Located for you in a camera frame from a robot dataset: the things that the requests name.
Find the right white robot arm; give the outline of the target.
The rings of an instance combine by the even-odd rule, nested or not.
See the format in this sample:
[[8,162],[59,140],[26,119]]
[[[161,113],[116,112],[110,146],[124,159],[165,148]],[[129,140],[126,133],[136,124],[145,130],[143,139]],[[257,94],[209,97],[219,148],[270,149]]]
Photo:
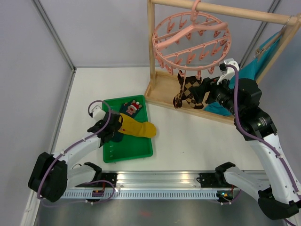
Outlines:
[[299,226],[301,185],[287,162],[272,118],[259,107],[261,90],[256,81],[242,78],[230,89],[227,81],[206,78],[189,90],[197,102],[218,102],[235,117],[236,129],[254,150],[268,177],[268,182],[260,182],[227,162],[216,167],[216,183],[220,187],[233,185],[253,197],[269,219]]

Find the yellow sock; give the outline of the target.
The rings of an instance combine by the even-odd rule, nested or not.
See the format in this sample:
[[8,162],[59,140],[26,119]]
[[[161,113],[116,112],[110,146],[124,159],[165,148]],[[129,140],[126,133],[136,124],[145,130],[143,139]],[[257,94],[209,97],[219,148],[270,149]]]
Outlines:
[[148,121],[138,122],[132,117],[123,113],[120,113],[120,116],[122,117],[123,122],[118,132],[134,137],[153,138],[156,136],[157,129],[154,124]]

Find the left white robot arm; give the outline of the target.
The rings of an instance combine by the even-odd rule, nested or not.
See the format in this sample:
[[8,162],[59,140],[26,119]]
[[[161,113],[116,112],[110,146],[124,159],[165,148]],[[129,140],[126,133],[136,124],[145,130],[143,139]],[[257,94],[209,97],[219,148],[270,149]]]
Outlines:
[[33,167],[28,187],[37,193],[38,199],[56,202],[70,188],[99,186],[103,182],[101,167],[91,162],[85,162],[80,167],[75,167],[75,164],[108,143],[121,128],[122,122],[120,113],[107,112],[87,130],[86,137],[61,152],[41,153]]

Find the pink round clip hanger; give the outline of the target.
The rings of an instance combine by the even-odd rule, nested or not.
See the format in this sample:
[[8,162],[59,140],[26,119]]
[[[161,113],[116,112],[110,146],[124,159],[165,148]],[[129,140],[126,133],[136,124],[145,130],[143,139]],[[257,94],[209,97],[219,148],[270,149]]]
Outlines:
[[198,3],[194,1],[190,11],[166,17],[152,33],[154,58],[170,74],[178,71],[184,77],[195,71],[200,79],[203,70],[212,74],[230,50],[228,23],[197,10]]

